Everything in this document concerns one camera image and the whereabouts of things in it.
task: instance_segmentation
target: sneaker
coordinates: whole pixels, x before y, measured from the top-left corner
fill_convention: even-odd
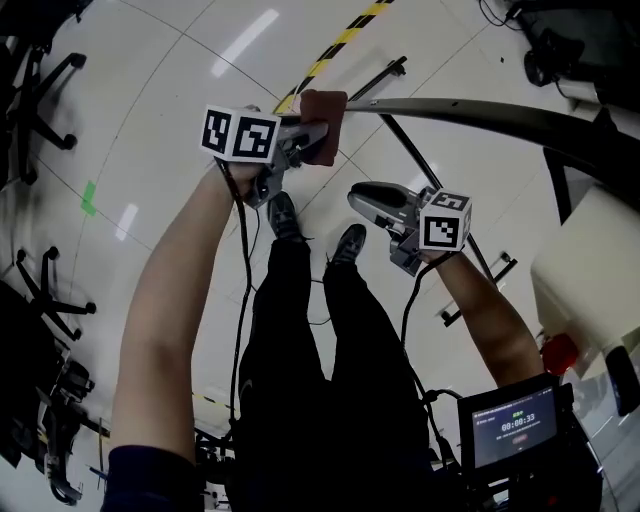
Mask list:
[[[278,240],[291,240],[292,242],[304,242],[304,237],[298,226],[296,207],[286,192],[278,192],[269,200],[267,205],[267,217],[271,229]]]
[[[331,263],[355,263],[367,239],[367,228],[362,224],[352,224],[344,232]]]

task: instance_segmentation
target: white cube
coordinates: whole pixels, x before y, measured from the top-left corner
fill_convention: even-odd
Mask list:
[[[420,249],[461,251],[471,230],[471,197],[438,190],[420,211]]]
[[[271,163],[280,117],[207,105],[200,148],[227,162]]]

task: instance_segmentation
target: tiled floor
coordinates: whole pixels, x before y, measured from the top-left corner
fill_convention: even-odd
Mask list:
[[[88,61],[70,80],[60,82],[44,110],[56,130],[75,133],[79,144],[72,152],[60,152],[34,140],[39,180],[30,189],[18,185],[0,195],[0,268],[7,267],[20,246],[39,259],[55,244],[61,253],[57,293],[97,304],[95,316],[71,320],[85,332],[74,356],[96,382],[86,400],[92,415],[110,417],[120,339],[137,278],[209,163],[197,147],[203,107],[255,104],[273,109],[369,4],[95,0],[79,25],[71,20],[59,32],[44,71],[69,52],[86,53]],[[519,33],[488,26],[477,2],[403,0],[367,26],[314,87],[355,92],[390,60],[406,55],[407,75],[385,82],[378,97],[460,97],[569,112],[554,88],[528,84],[521,63],[526,46]],[[489,262],[502,250],[520,260],[504,292],[537,330],[529,265],[545,236],[558,226],[541,150],[435,121],[403,119],[401,124],[445,186],[473,195],[473,232]],[[358,219],[346,201],[353,183],[394,181],[414,189],[425,183],[375,116],[348,116],[340,148],[332,168],[305,168],[285,181],[302,212],[303,230],[313,237],[316,277],[341,229]],[[97,183],[98,212],[93,217],[80,208],[89,180]],[[125,212],[133,214],[133,221],[120,225]],[[195,390],[222,401],[228,397],[244,286],[236,219],[232,216],[220,247],[194,357]],[[249,223],[252,237],[252,214]],[[262,225],[252,262],[258,280],[266,272],[273,238],[264,213]],[[389,263],[387,235],[368,227],[359,266],[399,325],[413,281]],[[24,289],[15,270],[6,278]],[[425,279],[409,327],[413,365],[425,385],[452,386],[463,394],[489,389],[493,382],[463,324],[445,329],[436,316],[449,300],[435,276]],[[309,317],[321,322],[326,316],[321,286],[314,286]],[[330,374],[333,330],[330,324],[313,330]],[[211,413],[200,404],[196,411],[207,424],[225,423],[224,409]],[[453,406],[438,406],[436,414],[452,445],[457,444]]]

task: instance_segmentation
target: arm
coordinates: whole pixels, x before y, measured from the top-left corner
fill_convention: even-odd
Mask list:
[[[231,167],[242,194],[258,170]],[[114,448],[151,446],[195,463],[191,354],[232,205],[227,183],[214,167],[167,228],[142,271],[120,349]]]
[[[536,342],[518,312],[463,253],[441,264],[438,273],[498,386],[544,371]]]

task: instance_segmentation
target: brown pad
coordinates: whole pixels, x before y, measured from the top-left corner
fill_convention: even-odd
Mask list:
[[[324,144],[313,158],[305,160],[305,163],[331,167],[338,154],[340,129],[347,108],[347,93],[308,89],[302,93],[300,98],[300,120],[302,123],[329,123],[329,133],[325,137]]]

